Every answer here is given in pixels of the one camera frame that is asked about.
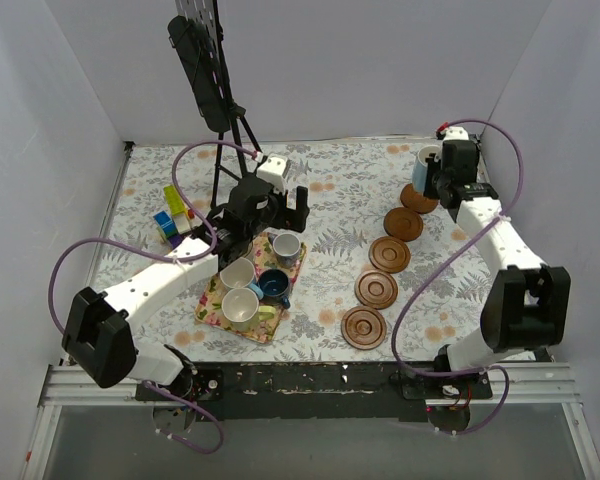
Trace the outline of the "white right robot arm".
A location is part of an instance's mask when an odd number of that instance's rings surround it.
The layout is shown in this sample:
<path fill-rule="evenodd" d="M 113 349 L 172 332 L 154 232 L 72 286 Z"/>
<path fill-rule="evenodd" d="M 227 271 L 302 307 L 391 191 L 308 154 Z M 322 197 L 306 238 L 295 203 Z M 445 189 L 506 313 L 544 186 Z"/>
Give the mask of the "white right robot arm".
<path fill-rule="evenodd" d="M 474 141 L 443 141 L 427 159 L 423 191 L 475 241 L 493 279 L 479 327 L 435 358 L 433 387 L 449 398 L 468 386 L 466 370 L 561 343 L 571 287 L 565 268 L 549 266 L 520 237 L 495 189 L 477 179 L 478 162 Z"/>

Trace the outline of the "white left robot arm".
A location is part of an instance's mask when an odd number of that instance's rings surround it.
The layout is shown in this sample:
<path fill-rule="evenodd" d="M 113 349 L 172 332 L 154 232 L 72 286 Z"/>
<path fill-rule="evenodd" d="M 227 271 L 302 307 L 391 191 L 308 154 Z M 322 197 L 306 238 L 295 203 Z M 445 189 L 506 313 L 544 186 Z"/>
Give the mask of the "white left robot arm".
<path fill-rule="evenodd" d="M 223 271 L 264 230 L 303 232 L 308 194 L 307 187 L 297 187 L 289 207 L 277 185 L 254 174 L 240 179 L 228 201 L 170 254 L 154 255 L 152 265 L 101 292 L 79 291 L 64 328 L 64 351 L 101 388 L 134 379 L 158 385 L 170 399 L 185 398 L 193 386 L 193 363 L 174 347 L 143 342 L 139 327 L 191 285 Z"/>

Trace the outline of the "brown wooden coaster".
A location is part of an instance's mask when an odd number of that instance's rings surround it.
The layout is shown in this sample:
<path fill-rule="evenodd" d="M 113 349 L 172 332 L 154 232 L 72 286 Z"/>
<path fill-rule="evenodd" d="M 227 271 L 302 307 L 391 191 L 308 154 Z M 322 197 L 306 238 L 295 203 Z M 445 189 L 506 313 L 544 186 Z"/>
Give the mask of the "brown wooden coaster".
<path fill-rule="evenodd" d="M 386 272 L 363 272 L 355 283 L 356 298 L 365 306 L 382 310 L 391 306 L 398 296 L 398 285 Z"/>
<path fill-rule="evenodd" d="M 397 207 L 385 215 L 383 226 L 388 235 L 409 242 L 420 237 L 424 223 L 415 211 L 406 207 Z"/>
<path fill-rule="evenodd" d="M 384 236 L 372 242 L 369 248 L 369 260 L 381 271 L 399 273 L 409 265 L 411 253 L 403 241 L 392 236 Z"/>
<path fill-rule="evenodd" d="M 439 205 L 438 200 L 429 199 L 415 191 L 413 184 L 407 184 L 400 193 L 400 201 L 405 208 L 418 214 L 429 214 Z"/>
<path fill-rule="evenodd" d="M 377 348 L 385 339 L 386 322 L 381 313 L 367 306 L 349 309 L 341 319 L 341 333 L 345 341 L 359 350 Z"/>

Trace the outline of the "white mug light blue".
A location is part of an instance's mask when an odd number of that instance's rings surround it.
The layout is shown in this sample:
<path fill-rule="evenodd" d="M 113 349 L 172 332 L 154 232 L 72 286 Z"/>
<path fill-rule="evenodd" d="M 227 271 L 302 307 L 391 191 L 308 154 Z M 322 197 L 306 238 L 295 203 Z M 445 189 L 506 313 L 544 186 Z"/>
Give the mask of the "white mug light blue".
<path fill-rule="evenodd" d="M 435 158 L 441 152 L 438 145 L 427 145 L 422 147 L 416 155 L 416 160 L 412 170 L 411 182 L 414 190 L 423 194 L 425 191 L 429 158 Z"/>

